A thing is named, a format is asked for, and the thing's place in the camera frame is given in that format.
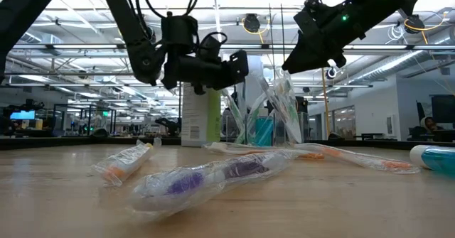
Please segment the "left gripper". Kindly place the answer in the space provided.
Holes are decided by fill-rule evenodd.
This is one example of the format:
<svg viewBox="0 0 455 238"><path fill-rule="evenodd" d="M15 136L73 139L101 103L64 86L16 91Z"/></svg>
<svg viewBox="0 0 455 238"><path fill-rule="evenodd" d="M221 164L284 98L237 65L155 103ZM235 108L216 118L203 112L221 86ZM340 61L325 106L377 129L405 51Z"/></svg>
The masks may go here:
<svg viewBox="0 0 455 238"><path fill-rule="evenodd" d="M188 55L168 53L164 64L162 84L170 90L175 88L178 82L187 82L193 86L194 92L198 95L205 94L203 87L221 90L235 85L240 74L241 82L244 82L248 76L249 65L247 53L244 50L240 51L240 71L238 61L239 52L237 51L230 56L231 81L227 63L223 62L220 57L204 60Z"/></svg>

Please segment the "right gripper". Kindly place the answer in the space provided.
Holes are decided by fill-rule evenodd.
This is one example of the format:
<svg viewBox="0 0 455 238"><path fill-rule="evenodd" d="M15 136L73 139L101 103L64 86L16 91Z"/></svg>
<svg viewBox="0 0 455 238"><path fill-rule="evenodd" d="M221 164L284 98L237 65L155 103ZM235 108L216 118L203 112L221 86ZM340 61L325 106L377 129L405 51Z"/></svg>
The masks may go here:
<svg viewBox="0 0 455 238"><path fill-rule="evenodd" d="M329 60L333 60L337 67L343 67L346 64L343 47L356 38L362 40L365 37L360 17L362 4L323 5L321 10L321 30L299 24L298 41L282 65L291 74L329 67Z"/></svg>

